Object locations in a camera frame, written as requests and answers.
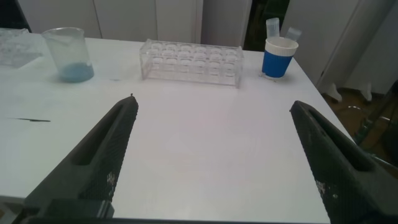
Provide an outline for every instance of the clear plastic tray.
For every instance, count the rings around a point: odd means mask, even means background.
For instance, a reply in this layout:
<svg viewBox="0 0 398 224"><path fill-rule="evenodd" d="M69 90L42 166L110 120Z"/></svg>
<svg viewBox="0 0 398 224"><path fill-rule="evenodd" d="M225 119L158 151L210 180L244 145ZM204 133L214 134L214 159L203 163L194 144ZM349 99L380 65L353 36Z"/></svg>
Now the clear plastic tray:
<svg viewBox="0 0 398 224"><path fill-rule="evenodd" d="M140 49L142 78L239 86L241 47L147 40Z"/></svg>
<svg viewBox="0 0 398 224"><path fill-rule="evenodd" d="M19 68L41 55L27 29L0 28L0 66Z"/></svg>

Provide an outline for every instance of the blue cup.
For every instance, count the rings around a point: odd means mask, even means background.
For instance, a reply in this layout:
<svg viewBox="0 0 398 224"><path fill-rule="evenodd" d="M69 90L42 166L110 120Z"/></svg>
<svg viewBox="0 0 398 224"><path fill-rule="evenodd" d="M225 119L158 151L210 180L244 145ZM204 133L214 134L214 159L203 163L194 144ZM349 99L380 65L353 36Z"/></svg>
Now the blue cup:
<svg viewBox="0 0 398 224"><path fill-rule="evenodd" d="M299 47L299 44L290 39L283 37L268 38L262 62L262 72L265 76L271 79L282 78L297 47Z"/></svg>

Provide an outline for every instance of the white table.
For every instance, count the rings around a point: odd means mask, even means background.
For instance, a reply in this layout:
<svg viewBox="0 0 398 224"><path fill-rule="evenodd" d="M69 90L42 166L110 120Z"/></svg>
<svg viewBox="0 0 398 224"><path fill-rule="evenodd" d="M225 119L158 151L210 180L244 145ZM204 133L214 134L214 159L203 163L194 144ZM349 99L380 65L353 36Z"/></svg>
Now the white table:
<svg viewBox="0 0 398 224"><path fill-rule="evenodd" d="M133 93L114 217L329 222L289 109L308 103L348 134L295 60L274 82L258 77L262 53L244 52L240 89L141 80L141 45L87 39L95 76L83 83L57 81L48 50L0 70L0 195L26 197Z"/></svg>

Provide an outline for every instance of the glass beaker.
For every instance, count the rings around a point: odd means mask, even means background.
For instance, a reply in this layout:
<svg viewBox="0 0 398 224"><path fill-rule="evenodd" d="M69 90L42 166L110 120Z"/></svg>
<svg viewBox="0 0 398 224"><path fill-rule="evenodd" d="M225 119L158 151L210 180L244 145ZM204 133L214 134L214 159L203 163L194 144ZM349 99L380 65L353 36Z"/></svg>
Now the glass beaker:
<svg viewBox="0 0 398 224"><path fill-rule="evenodd" d="M83 82L94 76L88 56L85 31L74 27L50 29L42 33L60 78L66 82Z"/></svg>

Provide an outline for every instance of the white cabinet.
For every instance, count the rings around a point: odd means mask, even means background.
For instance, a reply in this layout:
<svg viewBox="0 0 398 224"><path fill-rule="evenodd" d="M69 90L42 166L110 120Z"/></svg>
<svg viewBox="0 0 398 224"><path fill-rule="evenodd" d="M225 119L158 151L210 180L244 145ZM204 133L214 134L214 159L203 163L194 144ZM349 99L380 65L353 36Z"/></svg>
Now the white cabinet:
<svg viewBox="0 0 398 224"><path fill-rule="evenodd" d="M386 94L398 80L398 1L394 1L390 9L345 87L360 90L365 84L371 83L372 92Z"/></svg>
<svg viewBox="0 0 398 224"><path fill-rule="evenodd" d="M155 0L94 0L102 38L157 40Z"/></svg>
<svg viewBox="0 0 398 224"><path fill-rule="evenodd" d="M86 37L200 43L203 0L18 0L32 32L79 27Z"/></svg>
<svg viewBox="0 0 398 224"><path fill-rule="evenodd" d="M101 38L93 0L18 0L33 33L78 27L86 37Z"/></svg>
<svg viewBox="0 0 398 224"><path fill-rule="evenodd" d="M294 58L314 85L318 83L357 3L358 0L290 1L280 34L285 35L289 27L303 32Z"/></svg>
<svg viewBox="0 0 398 224"><path fill-rule="evenodd" d="M156 0L157 39L200 43L203 0Z"/></svg>
<svg viewBox="0 0 398 224"><path fill-rule="evenodd" d="M205 0L201 42L243 47L251 4L251 0Z"/></svg>

